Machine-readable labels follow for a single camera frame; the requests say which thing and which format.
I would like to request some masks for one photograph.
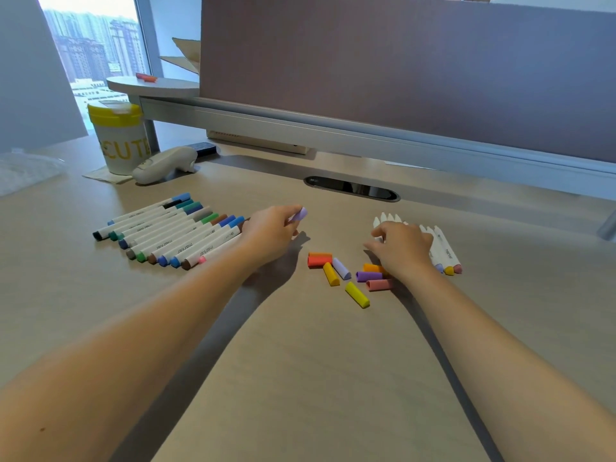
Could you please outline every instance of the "hand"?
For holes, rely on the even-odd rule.
[[[288,223],[302,206],[273,206],[255,212],[242,228],[242,242],[249,256],[260,267],[286,253],[297,235],[299,222]]]
[[[422,233],[417,225],[383,222],[372,231],[372,236],[382,236],[385,243],[373,240],[364,246],[377,255],[382,266],[397,279],[404,281],[418,269],[434,269],[429,254],[432,235]]]

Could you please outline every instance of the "white wall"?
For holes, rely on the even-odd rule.
[[[0,152],[87,134],[37,0],[2,1],[0,64]]]
[[[493,3],[616,13],[616,0],[494,0]]]
[[[201,40],[201,0],[150,0],[158,50],[163,56],[181,56],[172,37]],[[165,77],[198,81],[195,73],[163,61]]]

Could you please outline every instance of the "white mouse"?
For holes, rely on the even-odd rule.
[[[197,152],[192,147],[173,147],[150,157],[133,170],[133,178],[141,185],[157,182],[174,169],[183,172],[196,172]]]

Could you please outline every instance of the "wooden desk surface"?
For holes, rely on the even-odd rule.
[[[305,267],[308,251],[333,251],[359,270],[381,211],[443,228],[465,266],[451,281],[616,410],[616,245],[589,233],[613,203],[370,159],[221,148],[197,174],[147,187],[82,178],[103,164],[93,138],[41,151],[70,170],[0,201],[0,384],[185,275],[129,262],[91,232],[191,192],[236,216],[298,202],[309,217],[289,255],[235,295],[115,460],[488,460],[417,306],[381,292],[361,310]],[[307,167],[390,182],[419,201],[315,190],[296,177]]]

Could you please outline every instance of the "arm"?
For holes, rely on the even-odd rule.
[[[0,391],[0,459],[108,460],[242,282],[286,251],[299,209],[257,212],[226,254],[18,375]]]
[[[410,290],[508,462],[616,461],[616,420],[432,266],[432,236],[385,222],[366,247]]]

